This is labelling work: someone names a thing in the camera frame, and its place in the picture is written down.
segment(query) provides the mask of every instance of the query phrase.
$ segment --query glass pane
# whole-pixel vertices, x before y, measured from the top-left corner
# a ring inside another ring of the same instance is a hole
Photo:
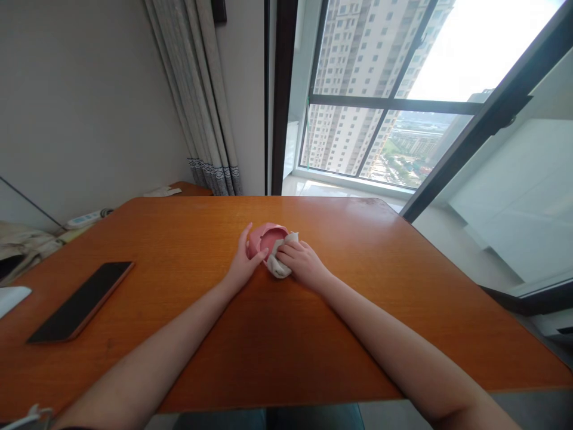
[[[439,1],[396,98],[484,102],[562,3]]]
[[[314,93],[388,97],[427,3],[329,0]]]
[[[381,109],[310,105],[300,165],[356,175]]]
[[[360,176],[418,188],[471,118],[389,110]]]
[[[478,285],[523,296],[573,278],[572,66],[570,51],[413,222]]]

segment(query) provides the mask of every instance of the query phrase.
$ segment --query forearm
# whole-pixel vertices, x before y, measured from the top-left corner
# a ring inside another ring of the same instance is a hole
[[[239,288],[223,281],[112,367],[54,429],[143,428]]]
[[[472,378],[405,324],[334,277],[320,292],[430,423],[447,428],[457,414],[484,407],[512,428]]]

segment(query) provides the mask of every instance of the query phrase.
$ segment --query jeans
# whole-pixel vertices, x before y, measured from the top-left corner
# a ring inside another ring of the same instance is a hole
[[[181,414],[173,430],[364,430],[358,404],[242,409]]]

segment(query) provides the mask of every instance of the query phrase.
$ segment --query sky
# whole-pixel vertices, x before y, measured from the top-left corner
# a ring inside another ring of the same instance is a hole
[[[408,98],[466,102],[495,88],[563,2],[456,0]]]

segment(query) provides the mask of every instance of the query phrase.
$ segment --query windowsill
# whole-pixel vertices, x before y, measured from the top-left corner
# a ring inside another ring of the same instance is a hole
[[[347,188],[357,189],[361,191],[379,194],[381,196],[393,197],[402,200],[409,200],[413,196],[415,190],[403,188],[400,186],[377,183],[370,180],[341,176],[336,173],[323,172],[318,170],[306,169],[304,167],[296,167],[292,173],[293,176],[303,177],[306,179],[314,179],[322,182],[331,183],[333,185],[344,186]]]

